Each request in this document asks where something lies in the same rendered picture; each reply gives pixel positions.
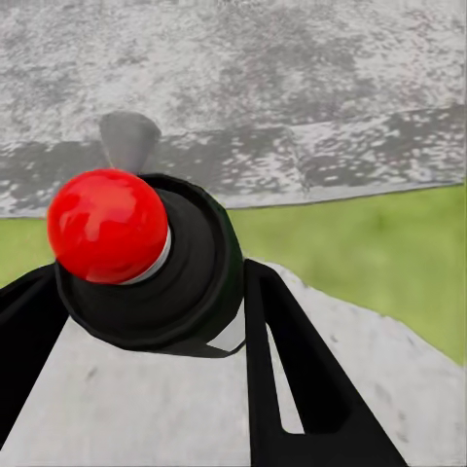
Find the insectifuge atomizer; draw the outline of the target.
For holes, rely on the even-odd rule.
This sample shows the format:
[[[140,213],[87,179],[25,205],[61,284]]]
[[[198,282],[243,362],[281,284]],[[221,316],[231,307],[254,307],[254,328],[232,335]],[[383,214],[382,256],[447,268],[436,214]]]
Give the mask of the insectifuge atomizer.
[[[118,110],[98,125],[111,168],[67,182],[47,214],[69,315],[126,351],[237,354],[244,257],[227,210],[202,186],[138,174],[162,137],[149,117]]]

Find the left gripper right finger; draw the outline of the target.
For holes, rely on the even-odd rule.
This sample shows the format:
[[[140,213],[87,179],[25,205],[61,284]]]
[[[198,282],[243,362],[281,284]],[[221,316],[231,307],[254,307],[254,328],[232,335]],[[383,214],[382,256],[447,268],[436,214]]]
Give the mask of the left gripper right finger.
[[[251,467],[408,467],[282,277],[244,261]],[[281,425],[270,326],[305,430]]]

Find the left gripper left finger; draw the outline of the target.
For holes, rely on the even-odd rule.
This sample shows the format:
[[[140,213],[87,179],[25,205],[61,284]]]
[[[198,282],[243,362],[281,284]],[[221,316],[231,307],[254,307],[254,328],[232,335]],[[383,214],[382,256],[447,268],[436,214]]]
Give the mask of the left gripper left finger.
[[[68,317],[54,264],[0,289],[0,450]]]

